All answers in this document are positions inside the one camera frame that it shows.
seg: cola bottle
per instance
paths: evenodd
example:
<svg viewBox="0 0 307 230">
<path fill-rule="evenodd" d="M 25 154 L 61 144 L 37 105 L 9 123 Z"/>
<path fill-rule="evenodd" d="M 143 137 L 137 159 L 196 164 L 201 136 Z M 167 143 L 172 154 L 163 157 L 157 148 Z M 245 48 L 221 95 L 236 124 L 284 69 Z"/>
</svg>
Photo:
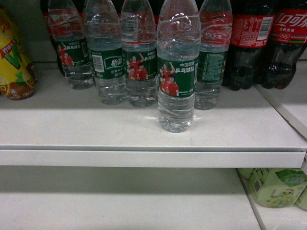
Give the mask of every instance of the cola bottle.
<svg viewBox="0 0 307 230">
<path fill-rule="evenodd" d="M 256 61 L 267 44 L 277 0 L 232 1 L 233 30 L 223 85 L 231 90 L 249 89 Z"/>
<path fill-rule="evenodd" d="M 284 89 L 293 79 L 296 63 L 307 47 L 307 1 L 282 1 L 270 38 L 261 55 L 260 83 Z"/>
<path fill-rule="evenodd" d="M 80 16 L 82 16 L 84 0 L 72 0 L 72 2 L 75 5 L 75 7 L 77 8 L 77 11 L 79 12 Z M 57 46 L 56 46 L 56 43 L 54 41 L 51 29 L 50 29 L 50 25 L 48 25 L 48 18 L 49 18 L 48 3 L 49 3 L 49 0 L 40 0 L 40 9 L 41 9 L 41 12 L 43 13 L 43 16 L 45 18 L 45 22 L 46 22 L 46 26 L 47 26 L 47 30 L 48 30 L 48 34 L 49 34 L 51 44 L 52 44 L 55 52 L 58 53 L 57 52 Z M 63 70 L 63 67 L 62 67 L 62 64 L 61 64 L 61 60 L 60 60 L 58 55 L 57 55 L 57 64 L 58 64 L 59 70 L 61 71 L 62 75 L 64 76 L 64 70 Z"/>
<path fill-rule="evenodd" d="M 123 7 L 124 0 L 112 0 L 113 5 L 116 9 L 118 15 L 121 13 L 121 8 Z"/>
<path fill-rule="evenodd" d="M 156 29 L 159 23 L 159 15 L 162 8 L 164 0 L 149 0 L 150 6 L 153 10 L 154 22 L 156 24 Z"/>
</svg>

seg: dark soda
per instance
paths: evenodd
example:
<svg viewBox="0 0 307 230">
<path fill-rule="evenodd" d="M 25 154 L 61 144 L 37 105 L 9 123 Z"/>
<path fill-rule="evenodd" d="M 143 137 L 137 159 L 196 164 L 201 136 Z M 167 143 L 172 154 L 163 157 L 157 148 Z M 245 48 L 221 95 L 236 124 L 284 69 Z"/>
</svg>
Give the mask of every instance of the dark soda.
<svg viewBox="0 0 307 230">
<path fill-rule="evenodd" d="M 264 54 L 259 83 L 284 89 L 293 79 L 296 63 L 307 47 L 307 1 L 281 1 Z"/>
<path fill-rule="evenodd" d="M 258 57 L 269 38 L 277 0 L 232 0 L 233 31 L 223 85 L 249 89 L 257 74 Z"/>
</svg>

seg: plastic water bottle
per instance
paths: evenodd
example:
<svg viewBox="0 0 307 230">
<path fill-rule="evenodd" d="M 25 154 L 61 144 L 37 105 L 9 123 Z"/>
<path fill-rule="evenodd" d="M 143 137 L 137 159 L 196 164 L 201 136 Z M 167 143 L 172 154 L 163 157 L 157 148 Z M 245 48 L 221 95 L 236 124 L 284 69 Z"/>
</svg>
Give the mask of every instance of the plastic water bottle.
<svg viewBox="0 0 307 230">
<path fill-rule="evenodd" d="M 88 0 L 83 19 L 98 95 L 104 104 L 119 104 L 127 92 L 116 9 L 110 0 Z"/>
<path fill-rule="evenodd" d="M 135 107 L 146 107 L 157 99 L 153 11 L 148 0 L 125 0 L 120 19 L 127 98 Z"/>
<path fill-rule="evenodd" d="M 159 122 L 170 132 L 189 128 L 194 115 L 201 22 L 195 0 L 165 0 L 157 29 Z"/>
<path fill-rule="evenodd" d="M 75 7 L 77 8 L 77 11 L 79 12 L 79 15 L 81 16 L 82 12 L 83 12 L 83 5 L 84 5 L 84 0 L 72 0 L 73 4 L 75 5 Z M 52 31 L 50 29 L 50 25 L 48 24 L 48 18 L 49 18 L 49 13 L 48 13 L 48 4 L 49 4 L 49 0 L 40 0 L 40 9 L 44 15 L 45 18 L 45 22 L 46 22 L 46 26 L 47 26 L 47 31 L 49 33 L 49 38 L 51 41 L 51 44 L 55 50 L 56 53 L 58 53 L 57 51 L 57 46 L 55 44 L 54 38 L 53 38 L 53 34 Z M 61 71 L 61 74 L 64 76 L 64 70 L 62 67 L 62 63 L 61 60 L 59 58 L 59 56 L 57 55 L 57 64 L 58 64 L 58 68 Z"/>
<path fill-rule="evenodd" d="M 48 24 L 68 84 L 73 89 L 87 89 L 93 83 L 81 17 L 71 0 L 49 0 Z"/>
<path fill-rule="evenodd" d="M 219 99 L 225 60 L 232 32 L 229 0 L 205 0 L 200 9 L 201 49 L 197 71 L 195 108 L 213 109 Z"/>
</svg>

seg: white shelf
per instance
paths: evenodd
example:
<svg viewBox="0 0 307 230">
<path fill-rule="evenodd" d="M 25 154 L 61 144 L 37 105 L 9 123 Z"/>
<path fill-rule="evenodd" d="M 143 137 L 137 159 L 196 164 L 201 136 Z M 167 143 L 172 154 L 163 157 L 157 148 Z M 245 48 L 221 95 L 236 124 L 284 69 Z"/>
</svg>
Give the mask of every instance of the white shelf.
<svg viewBox="0 0 307 230">
<path fill-rule="evenodd" d="M 282 90 L 256 86 L 270 104 L 307 139 L 307 62 L 299 61 L 291 83 Z"/>
<path fill-rule="evenodd" d="M 296 205 L 268 208 L 259 205 L 247 189 L 247 180 L 241 179 L 261 230 L 306 230 L 307 212 Z"/>
<path fill-rule="evenodd" d="M 235 169 L 1 166 L 0 222 L 10 230 L 260 230 Z"/>
<path fill-rule="evenodd" d="M 255 88 L 222 88 L 218 106 L 195 110 L 179 134 L 160 127 L 157 104 L 103 105 L 56 69 L 42 71 L 33 97 L 0 104 L 0 165 L 299 168 L 307 149 Z"/>
</svg>

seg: coca-cola logo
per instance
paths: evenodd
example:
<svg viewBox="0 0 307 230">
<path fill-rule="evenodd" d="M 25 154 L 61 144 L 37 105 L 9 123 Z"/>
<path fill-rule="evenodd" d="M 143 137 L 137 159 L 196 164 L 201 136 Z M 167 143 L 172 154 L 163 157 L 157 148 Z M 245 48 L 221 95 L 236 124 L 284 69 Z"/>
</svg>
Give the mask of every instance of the coca-cola logo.
<svg viewBox="0 0 307 230">
<path fill-rule="evenodd" d="M 307 27 L 307 13 L 291 15 L 279 12 L 274 21 L 274 26 L 277 25 L 282 27 Z"/>
</svg>

